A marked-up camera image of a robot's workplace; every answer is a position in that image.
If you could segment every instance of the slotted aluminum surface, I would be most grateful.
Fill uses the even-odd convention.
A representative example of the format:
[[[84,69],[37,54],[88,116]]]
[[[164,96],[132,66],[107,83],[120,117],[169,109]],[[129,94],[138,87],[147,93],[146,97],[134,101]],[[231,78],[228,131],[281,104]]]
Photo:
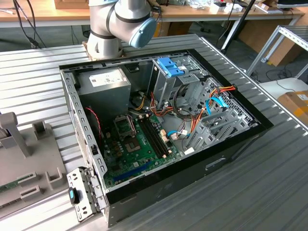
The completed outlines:
[[[308,136],[232,62],[196,35],[156,38],[127,55],[196,49],[275,127],[239,159],[110,230],[307,230]],[[19,129],[50,123],[67,171],[83,165],[65,105],[60,64],[87,61],[81,45],[0,53],[0,111],[15,111]],[[67,191],[0,221],[0,230],[106,230],[102,215],[79,224]]]
[[[279,32],[308,51],[308,26],[281,26]]]

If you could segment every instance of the blue drive bay latch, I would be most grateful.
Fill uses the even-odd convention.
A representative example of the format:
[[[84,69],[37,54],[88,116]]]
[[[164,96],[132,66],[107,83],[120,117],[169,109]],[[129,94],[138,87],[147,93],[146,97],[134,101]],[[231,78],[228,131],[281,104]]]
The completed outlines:
[[[163,70],[165,70],[169,77],[181,76],[184,74],[183,71],[178,69],[175,62],[173,62],[170,58],[159,58],[157,59],[158,64],[161,66]]]

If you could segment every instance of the blue button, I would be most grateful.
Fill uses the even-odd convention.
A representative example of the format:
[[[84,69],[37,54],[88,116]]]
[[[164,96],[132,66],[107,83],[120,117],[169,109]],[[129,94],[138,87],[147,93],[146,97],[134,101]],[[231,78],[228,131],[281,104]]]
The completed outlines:
[[[74,198],[74,192],[71,190],[71,191],[69,191],[69,196],[70,196],[70,198],[71,199],[73,199]]]

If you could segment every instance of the red cable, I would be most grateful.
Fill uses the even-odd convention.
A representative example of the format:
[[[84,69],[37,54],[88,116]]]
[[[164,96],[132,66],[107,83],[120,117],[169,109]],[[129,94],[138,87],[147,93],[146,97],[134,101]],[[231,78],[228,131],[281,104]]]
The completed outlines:
[[[95,116],[95,118],[97,120],[98,128],[99,128],[99,137],[100,137],[100,140],[101,140],[101,124],[100,124],[100,121],[98,120],[98,116],[95,114],[95,112],[91,108],[86,107],[86,109],[89,110],[90,112],[92,112],[92,114]]]

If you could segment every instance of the yellow cable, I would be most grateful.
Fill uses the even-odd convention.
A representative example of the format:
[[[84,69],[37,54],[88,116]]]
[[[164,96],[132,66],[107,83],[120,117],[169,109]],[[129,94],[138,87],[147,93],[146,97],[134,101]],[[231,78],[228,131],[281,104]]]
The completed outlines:
[[[144,100],[145,100],[145,96],[144,96],[143,99],[142,99],[141,105],[135,109],[136,111],[139,111],[139,110],[142,109],[143,104],[144,104]]]
[[[227,88],[234,88],[234,86],[225,87],[225,88],[219,88],[219,89],[227,89]]]

